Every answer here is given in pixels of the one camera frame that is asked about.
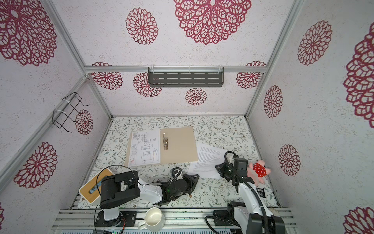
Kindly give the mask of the white printed text sheet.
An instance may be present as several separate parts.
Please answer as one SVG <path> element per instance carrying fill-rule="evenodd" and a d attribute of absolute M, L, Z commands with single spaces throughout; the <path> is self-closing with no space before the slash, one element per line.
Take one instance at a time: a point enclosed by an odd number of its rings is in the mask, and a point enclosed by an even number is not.
<path fill-rule="evenodd" d="M 221 176 L 215 166 L 225 161 L 224 154 L 226 150 L 198 142 L 197 153 L 198 161 L 191 163 L 188 174 L 198 174 L 200 178 L 219 179 Z"/>

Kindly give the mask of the beige manila folder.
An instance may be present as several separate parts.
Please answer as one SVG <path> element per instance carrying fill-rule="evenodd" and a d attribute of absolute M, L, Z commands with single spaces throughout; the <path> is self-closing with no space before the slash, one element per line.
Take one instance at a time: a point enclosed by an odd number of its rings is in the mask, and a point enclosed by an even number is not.
<path fill-rule="evenodd" d="M 157 130 L 159 130 L 160 133 L 160 164 L 198 161 L 197 146 L 192 127 L 165 128 Z M 128 166 L 129 144 L 130 138 L 124 163 L 125 166 Z"/>

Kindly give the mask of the white technical drawing sheet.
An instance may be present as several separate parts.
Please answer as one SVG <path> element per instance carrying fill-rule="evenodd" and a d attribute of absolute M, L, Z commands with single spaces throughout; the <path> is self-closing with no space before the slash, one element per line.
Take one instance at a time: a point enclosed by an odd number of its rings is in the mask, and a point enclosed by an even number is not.
<path fill-rule="evenodd" d="M 133 131 L 130 137 L 128 166 L 161 163 L 159 130 Z"/>

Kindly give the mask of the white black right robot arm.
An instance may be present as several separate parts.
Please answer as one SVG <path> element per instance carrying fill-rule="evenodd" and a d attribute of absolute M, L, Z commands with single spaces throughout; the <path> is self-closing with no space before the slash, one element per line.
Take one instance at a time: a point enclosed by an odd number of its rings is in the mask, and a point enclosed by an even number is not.
<path fill-rule="evenodd" d="M 264 184 L 263 177 L 271 173 L 263 160 L 249 163 L 233 154 L 231 159 L 225 156 L 224 162 L 215 168 L 221 177 L 232 183 L 243 200 L 230 202 L 226 211 L 214 211 L 212 219 L 216 226 L 237 226 L 243 234 L 286 233 L 283 219 L 263 204 L 263 192 L 257 188 L 260 183 Z"/>

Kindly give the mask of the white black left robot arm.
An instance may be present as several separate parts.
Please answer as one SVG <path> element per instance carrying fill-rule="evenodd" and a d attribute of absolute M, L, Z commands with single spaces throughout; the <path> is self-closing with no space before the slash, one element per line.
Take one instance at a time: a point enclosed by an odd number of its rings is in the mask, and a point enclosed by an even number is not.
<path fill-rule="evenodd" d="M 200 176 L 198 174 L 181 174 L 181 168 L 173 169 L 169 181 L 157 181 L 156 185 L 146 183 L 137 171 L 130 171 L 106 176 L 101 181 L 100 209 L 96 220 L 110 226 L 123 217 L 119 208 L 134 199 L 143 199 L 153 205 L 167 205 L 181 196 L 191 195 Z"/>

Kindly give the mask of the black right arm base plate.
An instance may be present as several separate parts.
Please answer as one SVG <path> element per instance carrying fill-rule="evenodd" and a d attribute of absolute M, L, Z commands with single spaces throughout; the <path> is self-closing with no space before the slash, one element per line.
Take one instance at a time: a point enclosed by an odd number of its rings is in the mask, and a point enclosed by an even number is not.
<path fill-rule="evenodd" d="M 226 210 L 215 210 L 213 211 L 214 224 L 215 226 L 233 226 L 237 225 L 238 222 L 234 219 L 234 208 L 237 206 L 243 206 L 245 207 L 245 204 L 243 202 L 235 202 L 232 201 L 228 203 Z"/>

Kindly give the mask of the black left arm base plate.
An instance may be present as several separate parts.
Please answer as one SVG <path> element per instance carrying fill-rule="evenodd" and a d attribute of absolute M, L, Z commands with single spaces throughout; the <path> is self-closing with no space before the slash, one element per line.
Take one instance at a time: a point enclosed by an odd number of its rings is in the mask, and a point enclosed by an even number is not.
<path fill-rule="evenodd" d="M 94 220 L 95 227 L 134 227 L 135 211 L 121 211 L 119 209 L 104 209 Z"/>

